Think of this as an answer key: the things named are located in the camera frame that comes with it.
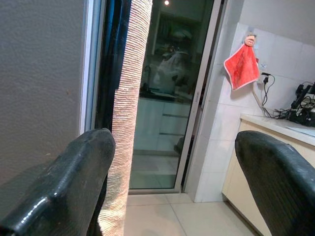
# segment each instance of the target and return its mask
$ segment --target glass door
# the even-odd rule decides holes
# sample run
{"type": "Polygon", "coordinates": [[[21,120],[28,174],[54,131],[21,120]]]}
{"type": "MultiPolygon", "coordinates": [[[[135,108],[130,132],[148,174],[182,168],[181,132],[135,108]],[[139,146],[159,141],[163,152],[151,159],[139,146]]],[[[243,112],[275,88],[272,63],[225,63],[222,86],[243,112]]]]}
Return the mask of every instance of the glass door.
{"type": "Polygon", "coordinates": [[[221,0],[153,0],[131,193],[180,191],[220,4],[221,0]]]}

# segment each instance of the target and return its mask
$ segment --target red towel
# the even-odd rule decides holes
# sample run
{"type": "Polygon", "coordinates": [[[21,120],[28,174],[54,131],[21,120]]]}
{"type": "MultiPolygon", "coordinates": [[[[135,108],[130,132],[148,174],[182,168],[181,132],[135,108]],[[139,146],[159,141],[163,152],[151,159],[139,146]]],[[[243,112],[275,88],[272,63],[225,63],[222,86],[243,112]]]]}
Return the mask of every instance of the red towel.
{"type": "Polygon", "coordinates": [[[237,90],[259,77],[259,69],[253,48],[243,44],[224,62],[233,90],[237,90]]]}

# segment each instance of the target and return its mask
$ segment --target kitchen cabinet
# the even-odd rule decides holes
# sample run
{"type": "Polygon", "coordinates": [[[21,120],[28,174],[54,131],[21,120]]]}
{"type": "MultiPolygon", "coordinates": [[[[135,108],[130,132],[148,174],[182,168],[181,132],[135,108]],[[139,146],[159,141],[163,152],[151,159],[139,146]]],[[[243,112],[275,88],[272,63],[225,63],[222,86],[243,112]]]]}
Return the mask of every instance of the kitchen cabinet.
{"type": "Polygon", "coordinates": [[[139,98],[134,149],[174,151],[185,135],[190,104],[139,98]]]}
{"type": "MultiPolygon", "coordinates": [[[[315,167],[315,137],[289,130],[287,126],[295,127],[299,125],[287,120],[242,115],[239,131],[259,131],[290,144],[315,167]]],[[[222,193],[262,235],[271,236],[254,201],[245,175],[237,160],[235,150],[231,157],[222,193]]]]}

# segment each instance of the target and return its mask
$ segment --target beige tiled floor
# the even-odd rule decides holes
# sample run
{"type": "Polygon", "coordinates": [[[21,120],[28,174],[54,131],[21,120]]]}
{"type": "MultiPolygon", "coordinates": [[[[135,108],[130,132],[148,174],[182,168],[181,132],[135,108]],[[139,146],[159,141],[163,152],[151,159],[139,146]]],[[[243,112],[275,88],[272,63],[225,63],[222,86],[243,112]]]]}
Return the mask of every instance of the beige tiled floor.
{"type": "Polygon", "coordinates": [[[256,236],[226,203],[193,203],[187,194],[128,197],[125,236],[256,236]]]}

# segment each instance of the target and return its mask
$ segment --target gray wall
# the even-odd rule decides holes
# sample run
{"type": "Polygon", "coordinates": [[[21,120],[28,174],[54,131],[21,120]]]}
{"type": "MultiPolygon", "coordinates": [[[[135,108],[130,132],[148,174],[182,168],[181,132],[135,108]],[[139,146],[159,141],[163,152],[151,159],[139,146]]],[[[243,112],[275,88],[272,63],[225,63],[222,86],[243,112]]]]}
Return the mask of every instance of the gray wall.
{"type": "Polygon", "coordinates": [[[314,0],[245,0],[240,23],[315,45],[314,0]]]}
{"type": "Polygon", "coordinates": [[[79,134],[84,15],[85,0],[0,1],[0,217],[79,134]]]}

